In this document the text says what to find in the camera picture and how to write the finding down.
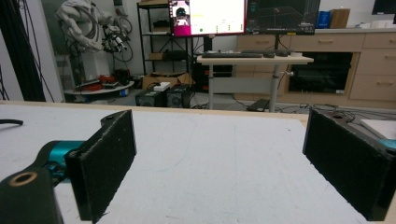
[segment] monitor screen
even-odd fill
[[[320,0],[247,0],[248,34],[313,35]]]
[[[241,35],[246,0],[169,0],[172,35]]]
[[[395,0],[375,0],[373,15],[396,14]]]

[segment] white desk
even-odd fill
[[[99,223],[367,223],[303,154],[307,115],[0,101],[0,119],[24,121],[0,126],[0,179],[131,108],[137,155]],[[70,184],[55,193],[64,223],[83,223]]]
[[[197,62],[203,65],[209,65],[209,109],[213,109],[213,93],[215,92],[215,83],[213,77],[213,65],[221,65],[221,64],[273,64],[274,65],[274,74],[271,78],[271,86],[263,86],[262,92],[266,92],[269,87],[269,91],[271,93],[270,100],[270,112],[275,111],[276,104],[276,95],[277,95],[277,84],[279,82],[279,66],[281,64],[306,64],[312,63],[314,60],[306,57],[277,57],[269,59],[269,58],[202,58],[202,56],[198,56]],[[234,83],[224,83],[223,85],[243,85],[243,81],[248,81],[245,78],[239,78],[237,82]],[[253,84],[255,80],[248,81],[248,84]]]

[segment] black monitor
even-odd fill
[[[172,36],[241,35],[246,0],[169,0]]]
[[[393,24],[396,24],[396,1],[395,0],[375,0],[373,15],[395,14]]]
[[[247,0],[248,34],[313,35],[320,0]]]

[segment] desk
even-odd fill
[[[0,179],[124,109],[137,155],[99,223],[367,223],[302,153],[307,115],[0,101],[0,119],[24,121],[0,126]],[[55,194],[65,224],[89,223],[69,184]]]
[[[213,109],[213,93],[215,92],[215,85],[214,85],[214,77],[213,77],[213,65],[219,64],[273,64],[274,65],[274,74],[271,78],[271,86],[269,86],[270,93],[271,93],[271,100],[270,100],[270,112],[275,111],[275,104],[276,104],[276,95],[277,95],[277,84],[279,82],[279,66],[281,64],[306,64],[312,63],[314,60],[311,58],[306,57],[278,57],[275,58],[203,58],[202,56],[198,56],[197,62],[203,65],[209,65],[209,109]],[[234,83],[227,83],[224,85],[242,85],[242,81],[246,81],[244,78],[239,78],[237,82]],[[253,84],[255,81],[250,80],[248,84]],[[264,86],[262,88],[262,92],[265,92],[268,86]]]

